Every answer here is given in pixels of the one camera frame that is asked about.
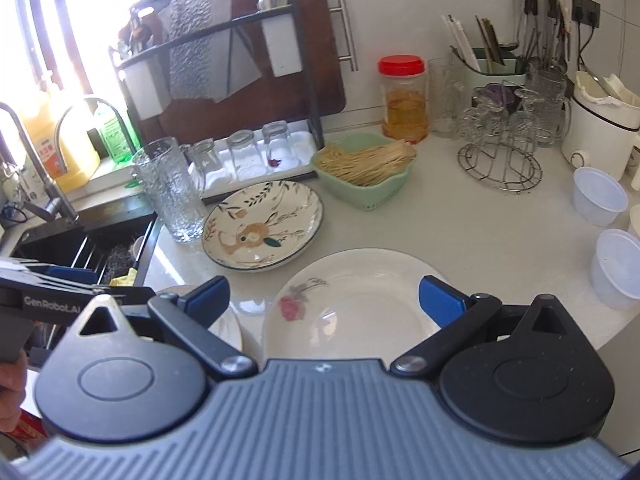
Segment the person's left hand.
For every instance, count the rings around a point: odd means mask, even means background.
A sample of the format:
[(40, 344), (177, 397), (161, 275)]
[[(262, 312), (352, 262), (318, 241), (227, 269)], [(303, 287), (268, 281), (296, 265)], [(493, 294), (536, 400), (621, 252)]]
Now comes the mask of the person's left hand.
[(27, 356), (24, 350), (13, 363), (0, 366), (0, 431), (11, 432), (21, 417), (26, 396)]

